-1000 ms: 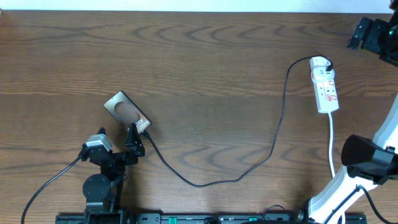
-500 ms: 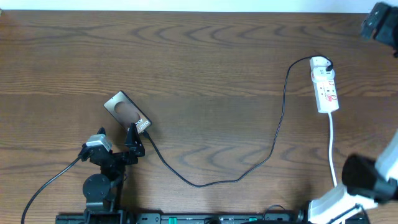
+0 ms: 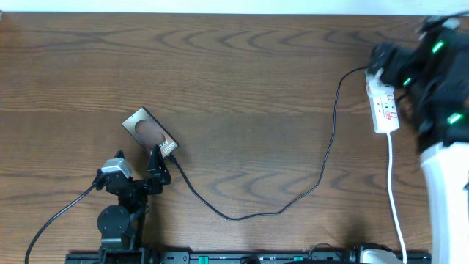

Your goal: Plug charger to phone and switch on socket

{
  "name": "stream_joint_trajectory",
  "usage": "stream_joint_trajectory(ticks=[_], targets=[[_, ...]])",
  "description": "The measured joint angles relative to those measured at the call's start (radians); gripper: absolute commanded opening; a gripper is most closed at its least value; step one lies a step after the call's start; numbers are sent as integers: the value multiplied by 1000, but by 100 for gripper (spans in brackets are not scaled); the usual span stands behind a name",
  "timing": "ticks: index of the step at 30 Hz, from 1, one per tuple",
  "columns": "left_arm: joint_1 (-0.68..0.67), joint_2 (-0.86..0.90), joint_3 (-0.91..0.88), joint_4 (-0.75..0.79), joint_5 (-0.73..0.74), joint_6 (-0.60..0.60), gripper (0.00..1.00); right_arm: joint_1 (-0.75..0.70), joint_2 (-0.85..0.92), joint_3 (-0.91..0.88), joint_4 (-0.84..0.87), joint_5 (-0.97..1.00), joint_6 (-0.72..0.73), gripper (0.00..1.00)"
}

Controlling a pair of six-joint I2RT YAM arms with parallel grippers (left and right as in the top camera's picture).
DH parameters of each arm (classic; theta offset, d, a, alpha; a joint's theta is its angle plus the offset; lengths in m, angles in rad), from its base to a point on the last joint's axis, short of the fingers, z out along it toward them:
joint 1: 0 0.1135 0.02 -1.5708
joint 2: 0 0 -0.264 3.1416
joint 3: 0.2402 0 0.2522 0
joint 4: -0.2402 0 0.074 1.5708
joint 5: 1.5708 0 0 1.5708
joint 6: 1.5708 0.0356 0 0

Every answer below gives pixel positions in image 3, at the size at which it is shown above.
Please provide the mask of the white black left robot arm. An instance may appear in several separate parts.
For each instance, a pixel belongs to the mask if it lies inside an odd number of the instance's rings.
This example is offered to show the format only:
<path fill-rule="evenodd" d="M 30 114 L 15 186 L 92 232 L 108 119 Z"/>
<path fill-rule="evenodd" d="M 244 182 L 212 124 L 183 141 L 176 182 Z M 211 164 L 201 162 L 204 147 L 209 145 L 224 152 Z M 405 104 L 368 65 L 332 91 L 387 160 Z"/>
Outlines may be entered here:
<path fill-rule="evenodd" d="M 148 196 L 160 194 L 171 180 L 157 145 L 151 151 L 147 171 L 150 178 L 134 180 L 121 150 L 97 171 L 92 186 L 118 198 L 118 203 L 103 209 L 97 219 L 101 233 L 100 263 L 159 262 L 158 253 L 142 245 Z"/>

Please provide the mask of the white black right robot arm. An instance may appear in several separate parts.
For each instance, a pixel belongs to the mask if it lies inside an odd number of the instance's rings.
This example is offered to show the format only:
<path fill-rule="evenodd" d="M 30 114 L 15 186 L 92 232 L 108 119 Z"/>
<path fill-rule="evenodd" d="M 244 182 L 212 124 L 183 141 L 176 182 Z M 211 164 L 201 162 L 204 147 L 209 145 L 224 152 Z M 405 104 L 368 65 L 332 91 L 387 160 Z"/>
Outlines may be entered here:
<path fill-rule="evenodd" d="M 468 33 L 461 13 L 429 17 L 420 44 L 374 47 L 367 74 L 404 90 L 429 196 L 433 263 L 468 262 Z"/>

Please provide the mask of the Galaxy S25 Ultra smartphone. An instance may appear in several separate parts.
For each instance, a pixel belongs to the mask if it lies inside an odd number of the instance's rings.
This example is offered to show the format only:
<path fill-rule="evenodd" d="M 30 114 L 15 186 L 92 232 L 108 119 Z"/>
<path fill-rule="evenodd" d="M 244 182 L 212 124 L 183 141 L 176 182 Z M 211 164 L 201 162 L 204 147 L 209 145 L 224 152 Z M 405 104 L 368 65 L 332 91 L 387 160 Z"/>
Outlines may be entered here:
<path fill-rule="evenodd" d="M 179 147 L 176 139 L 144 107 L 128 117 L 122 126 L 149 155 L 155 146 L 164 158 Z"/>

